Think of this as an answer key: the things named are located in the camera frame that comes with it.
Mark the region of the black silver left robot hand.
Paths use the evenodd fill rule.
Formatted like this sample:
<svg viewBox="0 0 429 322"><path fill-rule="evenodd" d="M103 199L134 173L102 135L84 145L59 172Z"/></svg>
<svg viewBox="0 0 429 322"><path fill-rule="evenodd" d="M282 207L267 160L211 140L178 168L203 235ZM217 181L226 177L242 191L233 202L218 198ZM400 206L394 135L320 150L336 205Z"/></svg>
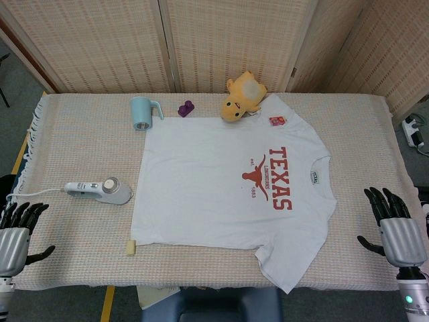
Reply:
<svg viewBox="0 0 429 322"><path fill-rule="evenodd" d="M1 277L12 278L25 266L50 256L56 246L48 246L43 252L29 255L29 244L42 213L48 204L25 202L12 203L1 213Z"/></svg>

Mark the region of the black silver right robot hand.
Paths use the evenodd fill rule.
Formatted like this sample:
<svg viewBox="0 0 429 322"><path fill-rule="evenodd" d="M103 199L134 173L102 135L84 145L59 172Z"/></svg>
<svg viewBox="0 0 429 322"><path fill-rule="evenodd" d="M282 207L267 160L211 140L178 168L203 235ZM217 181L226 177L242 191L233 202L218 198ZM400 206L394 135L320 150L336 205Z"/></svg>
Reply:
<svg viewBox="0 0 429 322"><path fill-rule="evenodd" d="M381 244L369 242L362 235L358 242L370 252L379 254L397 268L419 267L428 255L417 222L412 218L403 199L387 188L364 189L375 218Z"/></svg>

